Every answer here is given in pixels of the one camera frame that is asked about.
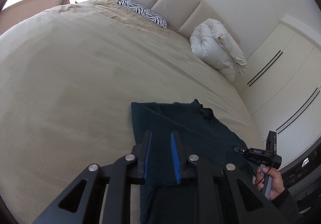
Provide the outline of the right hand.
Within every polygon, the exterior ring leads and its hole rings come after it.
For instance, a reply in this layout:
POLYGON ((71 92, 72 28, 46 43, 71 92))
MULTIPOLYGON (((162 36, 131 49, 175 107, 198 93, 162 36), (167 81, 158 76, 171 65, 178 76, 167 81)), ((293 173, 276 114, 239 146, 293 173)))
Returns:
POLYGON ((271 178, 271 189, 269 194, 269 200, 272 201, 278 197, 284 190, 283 180, 281 173, 273 167, 258 167, 256 170, 255 184, 259 190, 264 188, 264 177, 269 176, 271 178))

